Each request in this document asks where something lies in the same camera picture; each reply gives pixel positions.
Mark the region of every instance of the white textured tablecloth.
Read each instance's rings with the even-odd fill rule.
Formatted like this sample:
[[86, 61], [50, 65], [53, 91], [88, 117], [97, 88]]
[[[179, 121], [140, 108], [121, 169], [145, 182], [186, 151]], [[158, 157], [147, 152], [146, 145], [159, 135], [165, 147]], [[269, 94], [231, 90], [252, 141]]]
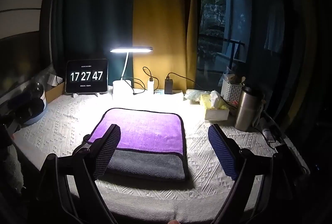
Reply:
[[[111, 212], [145, 220], [180, 222], [212, 220], [222, 207], [233, 180], [225, 175], [208, 140], [209, 123], [204, 122], [203, 110], [189, 101], [179, 101], [177, 96], [136, 95], [127, 100], [113, 101], [111, 94], [78, 96], [62, 95], [48, 106], [45, 116], [37, 123], [14, 134], [14, 143], [38, 169], [46, 156], [71, 155], [110, 108], [122, 107], [158, 112], [172, 112], [181, 116], [187, 143], [190, 182], [168, 184], [149, 180], [107, 175], [107, 180], [97, 180], [98, 189]], [[241, 148], [254, 154], [272, 156], [260, 133], [240, 132], [231, 122], [221, 124], [225, 134]], [[255, 178], [246, 209], [253, 208], [261, 176]], [[77, 189], [72, 176], [68, 176], [70, 190]]]

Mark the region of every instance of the desk lamp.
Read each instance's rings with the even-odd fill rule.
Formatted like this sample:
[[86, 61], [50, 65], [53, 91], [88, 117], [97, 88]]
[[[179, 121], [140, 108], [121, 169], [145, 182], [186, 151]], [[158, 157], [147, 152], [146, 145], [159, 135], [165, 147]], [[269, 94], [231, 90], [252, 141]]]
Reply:
[[128, 86], [128, 84], [129, 84], [131, 87], [131, 82], [129, 83], [129, 81], [123, 80], [123, 76], [125, 74], [125, 70], [127, 67], [129, 52], [148, 53], [148, 52], [151, 52], [152, 50], [153, 50], [152, 47], [118, 47], [118, 48], [114, 48], [111, 50], [111, 52], [114, 52], [114, 53], [127, 53], [126, 62], [124, 63], [124, 68], [123, 68], [123, 71], [121, 74], [121, 79], [117, 80], [117, 81], [113, 81], [113, 96], [116, 94], [124, 94], [124, 93], [132, 94], [132, 91]]

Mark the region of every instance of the window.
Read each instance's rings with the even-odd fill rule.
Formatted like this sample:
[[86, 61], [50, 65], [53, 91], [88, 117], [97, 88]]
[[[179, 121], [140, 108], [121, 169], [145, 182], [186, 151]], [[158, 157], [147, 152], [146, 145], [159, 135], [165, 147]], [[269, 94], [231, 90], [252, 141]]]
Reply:
[[201, 0], [197, 75], [199, 84], [214, 90], [222, 73], [242, 72], [251, 32], [252, 0]]

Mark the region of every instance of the tissue box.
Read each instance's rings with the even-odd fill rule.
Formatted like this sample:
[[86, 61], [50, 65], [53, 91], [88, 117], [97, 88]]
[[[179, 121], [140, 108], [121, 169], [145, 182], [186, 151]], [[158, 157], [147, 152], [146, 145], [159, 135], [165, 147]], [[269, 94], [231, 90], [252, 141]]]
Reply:
[[225, 105], [221, 106], [221, 108], [212, 108], [210, 95], [201, 95], [200, 105], [205, 108], [205, 120], [224, 121], [228, 119], [229, 109]]

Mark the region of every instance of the basket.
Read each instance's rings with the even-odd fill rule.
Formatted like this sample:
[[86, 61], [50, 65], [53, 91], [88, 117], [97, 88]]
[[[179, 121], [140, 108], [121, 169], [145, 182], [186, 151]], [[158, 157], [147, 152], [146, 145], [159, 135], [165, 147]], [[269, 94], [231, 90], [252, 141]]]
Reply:
[[239, 101], [242, 87], [242, 84], [229, 84], [227, 81], [222, 80], [220, 95], [226, 102]]

